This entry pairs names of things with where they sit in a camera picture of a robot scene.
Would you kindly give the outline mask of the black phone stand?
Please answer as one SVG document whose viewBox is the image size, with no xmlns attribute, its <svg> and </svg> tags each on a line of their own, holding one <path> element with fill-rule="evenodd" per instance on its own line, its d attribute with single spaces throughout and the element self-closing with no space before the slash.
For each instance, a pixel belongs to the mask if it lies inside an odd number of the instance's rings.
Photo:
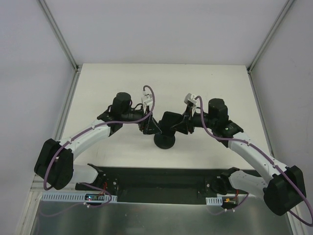
<svg viewBox="0 0 313 235">
<path fill-rule="evenodd" d="M 154 135 L 154 143 L 160 149 L 170 149 L 176 142 L 175 131 L 169 129 L 162 129 L 161 133 Z"/>
</svg>

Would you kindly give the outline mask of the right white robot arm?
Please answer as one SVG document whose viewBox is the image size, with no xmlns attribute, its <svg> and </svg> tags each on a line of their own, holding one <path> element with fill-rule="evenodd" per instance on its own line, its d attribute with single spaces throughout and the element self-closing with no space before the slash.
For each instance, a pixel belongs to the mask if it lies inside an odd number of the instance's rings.
<svg viewBox="0 0 313 235">
<path fill-rule="evenodd" d="M 189 134 L 202 127 L 209 136 L 241 156 L 259 174 L 249 175 L 231 168 L 221 176 L 220 187 L 225 193 L 240 189 L 262 199 L 276 215 L 283 215 L 306 200 L 302 171 L 297 166 L 288 167 L 268 156 L 258 148 L 244 130 L 231 121 L 223 99 L 208 102 L 208 113 L 203 111 L 202 98 L 188 94 L 182 120 L 173 129 Z"/>
</svg>

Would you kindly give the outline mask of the black smartphone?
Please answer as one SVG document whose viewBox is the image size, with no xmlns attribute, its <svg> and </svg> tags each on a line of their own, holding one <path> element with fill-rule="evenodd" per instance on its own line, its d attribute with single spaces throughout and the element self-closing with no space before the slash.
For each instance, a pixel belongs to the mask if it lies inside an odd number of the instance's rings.
<svg viewBox="0 0 313 235">
<path fill-rule="evenodd" d="M 182 114 L 166 111 L 164 112 L 162 119 L 159 121 L 159 127 L 162 135 L 173 136 L 175 130 L 173 126 L 182 121 Z"/>
</svg>

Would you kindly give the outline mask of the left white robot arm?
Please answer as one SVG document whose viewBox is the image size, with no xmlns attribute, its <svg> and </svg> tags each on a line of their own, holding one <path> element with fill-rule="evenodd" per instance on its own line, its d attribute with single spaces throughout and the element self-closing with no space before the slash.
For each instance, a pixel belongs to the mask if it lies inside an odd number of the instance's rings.
<svg viewBox="0 0 313 235">
<path fill-rule="evenodd" d="M 60 190 L 69 183 L 86 183 L 92 190 L 99 190 L 103 186 L 104 174 L 93 164 L 75 164 L 75 159 L 125 124 L 137 124 L 144 135 L 160 133 L 153 118 L 154 106 L 153 91 L 143 91 L 141 102 L 135 107 L 132 107 L 131 96 L 120 92 L 112 104 L 82 131 L 62 140 L 46 140 L 34 167 L 34 172 L 44 181 L 44 190 Z"/>
</svg>

